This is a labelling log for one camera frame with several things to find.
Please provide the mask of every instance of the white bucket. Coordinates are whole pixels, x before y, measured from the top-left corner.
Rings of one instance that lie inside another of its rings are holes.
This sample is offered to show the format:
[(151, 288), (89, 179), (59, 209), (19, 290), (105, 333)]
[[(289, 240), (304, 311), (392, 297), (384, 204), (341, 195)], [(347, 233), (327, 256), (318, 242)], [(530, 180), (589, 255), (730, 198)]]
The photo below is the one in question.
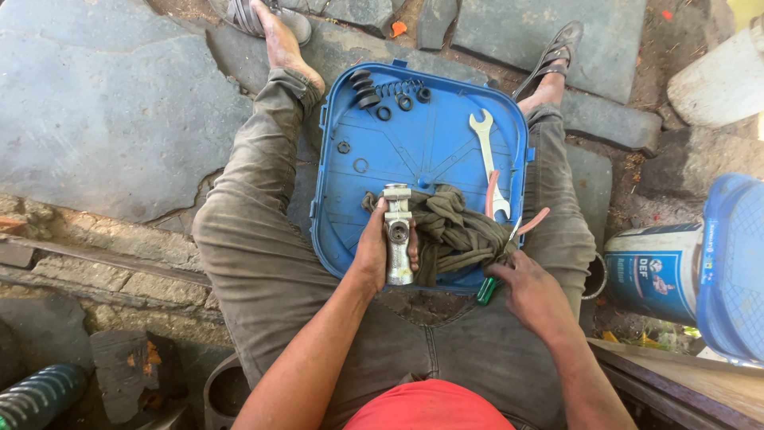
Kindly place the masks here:
[(627, 230), (605, 244), (607, 293), (619, 308), (695, 327), (703, 223)]
[(717, 128), (764, 111), (764, 18), (674, 75), (666, 92), (689, 125)]

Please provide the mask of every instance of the man's left hand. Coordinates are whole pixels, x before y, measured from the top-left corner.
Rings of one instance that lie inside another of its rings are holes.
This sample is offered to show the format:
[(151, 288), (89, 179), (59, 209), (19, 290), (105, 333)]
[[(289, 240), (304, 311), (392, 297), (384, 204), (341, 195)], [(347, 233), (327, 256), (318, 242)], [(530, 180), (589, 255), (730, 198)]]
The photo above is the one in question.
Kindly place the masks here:
[[(375, 292), (382, 291), (387, 272), (387, 226), (384, 223), (384, 213), (387, 211), (387, 202), (381, 197), (377, 207), (371, 213), (371, 218), (366, 224), (358, 247), (355, 251), (355, 259), (351, 264), (348, 274), (354, 272), (361, 278), (366, 278), (369, 286), (375, 288)], [(414, 230), (414, 220), (409, 220), (409, 259), (411, 270), (419, 270), (419, 254), (417, 252), (418, 240)]]

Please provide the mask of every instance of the brake master cylinder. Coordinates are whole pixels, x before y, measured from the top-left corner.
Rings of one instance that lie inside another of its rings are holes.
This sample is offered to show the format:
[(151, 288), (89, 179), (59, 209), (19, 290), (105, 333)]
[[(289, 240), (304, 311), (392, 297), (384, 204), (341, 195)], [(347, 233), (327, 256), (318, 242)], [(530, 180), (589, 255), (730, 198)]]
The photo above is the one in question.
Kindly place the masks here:
[(409, 199), (411, 188), (406, 184), (387, 184), (382, 191), (389, 207), (384, 214), (387, 227), (387, 284), (408, 285), (414, 282), (409, 261)]

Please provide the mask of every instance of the red shirt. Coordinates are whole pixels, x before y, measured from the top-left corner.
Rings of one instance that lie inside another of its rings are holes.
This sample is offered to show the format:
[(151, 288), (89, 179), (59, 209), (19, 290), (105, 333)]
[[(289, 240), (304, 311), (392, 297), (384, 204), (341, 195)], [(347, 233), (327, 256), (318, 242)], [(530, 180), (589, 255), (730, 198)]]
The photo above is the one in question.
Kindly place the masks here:
[(399, 385), (364, 405), (345, 430), (515, 430), (498, 409), (443, 380)]

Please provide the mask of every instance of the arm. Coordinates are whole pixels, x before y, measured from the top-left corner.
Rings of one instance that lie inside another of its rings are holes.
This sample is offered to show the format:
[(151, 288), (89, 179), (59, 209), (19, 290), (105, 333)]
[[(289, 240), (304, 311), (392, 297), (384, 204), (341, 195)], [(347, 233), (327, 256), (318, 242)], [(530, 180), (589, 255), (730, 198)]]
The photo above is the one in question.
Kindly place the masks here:
[[(374, 295), (384, 287), (386, 240), (380, 199), (358, 251), (332, 297), (292, 339), (263, 375), (241, 408), (231, 430), (310, 430), (318, 428), (342, 364)], [(409, 255), (416, 270), (416, 234)]]
[(571, 430), (633, 429), (634, 421), (602, 373), (559, 283), (522, 251), (514, 269), (489, 272), (507, 284), (507, 307), (544, 342), (557, 368)]

